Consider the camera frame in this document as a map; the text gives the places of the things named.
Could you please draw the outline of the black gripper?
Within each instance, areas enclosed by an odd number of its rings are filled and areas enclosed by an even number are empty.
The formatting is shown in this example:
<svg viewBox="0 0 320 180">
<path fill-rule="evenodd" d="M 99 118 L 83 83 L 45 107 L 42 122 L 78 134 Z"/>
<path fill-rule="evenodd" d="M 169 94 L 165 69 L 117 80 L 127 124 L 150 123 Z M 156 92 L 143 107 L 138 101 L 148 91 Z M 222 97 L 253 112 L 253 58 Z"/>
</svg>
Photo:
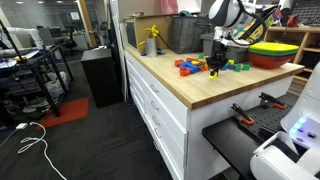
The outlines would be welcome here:
<svg viewBox="0 0 320 180">
<path fill-rule="evenodd" d="M 214 40 L 213 47 L 212 47 L 212 54 L 211 57 L 206 57 L 206 63 L 208 69 L 210 70 L 210 74 L 214 74 L 214 65 L 218 65 L 217 67 L 217 74 L 219 74 L 219 70 L 225 66 L 228 62 L 226 58 L 226 53 L 228 48 L 222 44 L 220 41 Z"/>
</svg>

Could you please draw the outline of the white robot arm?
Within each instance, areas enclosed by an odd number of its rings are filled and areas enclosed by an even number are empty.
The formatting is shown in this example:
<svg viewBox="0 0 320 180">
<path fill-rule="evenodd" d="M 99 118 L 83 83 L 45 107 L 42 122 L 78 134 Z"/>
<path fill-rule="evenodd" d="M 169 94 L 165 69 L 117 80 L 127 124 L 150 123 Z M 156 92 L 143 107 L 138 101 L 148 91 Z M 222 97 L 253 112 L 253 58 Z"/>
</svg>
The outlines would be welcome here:
<svg viewBox="0 0 320 180">
<path fill-rule="evenodd" d="M 263 27 L 263 34 L 267 30 L 265 20 L 256 14 L 256 0 L 252 3 L 249 0 L 216 0 L 209 10 L 209 19 L 215 25 L 212 53 L 206 59 L 209 77 L 217 77 L 219 70 L 228 62 L 226 52 L 230 46 L 248 47 L 259 42 L 259 39 L 251 43 L 234 39 L 232 32 L 236 27 L 246 27 L 256 19 Z"/>
</svg>

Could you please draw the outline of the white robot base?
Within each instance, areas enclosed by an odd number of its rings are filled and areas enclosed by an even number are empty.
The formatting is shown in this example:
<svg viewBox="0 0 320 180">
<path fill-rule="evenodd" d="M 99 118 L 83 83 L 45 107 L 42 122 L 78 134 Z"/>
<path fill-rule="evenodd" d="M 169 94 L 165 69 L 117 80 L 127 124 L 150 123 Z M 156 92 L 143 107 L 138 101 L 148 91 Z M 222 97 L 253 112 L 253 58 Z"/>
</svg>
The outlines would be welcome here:
<svg viewBox="0 0 320 180">
<path fill-rule="evenodd" d="M 320 63 L 279 131 L 253 151 L 250 169 L 257 180 L 319 180 Z"/>
</svg>

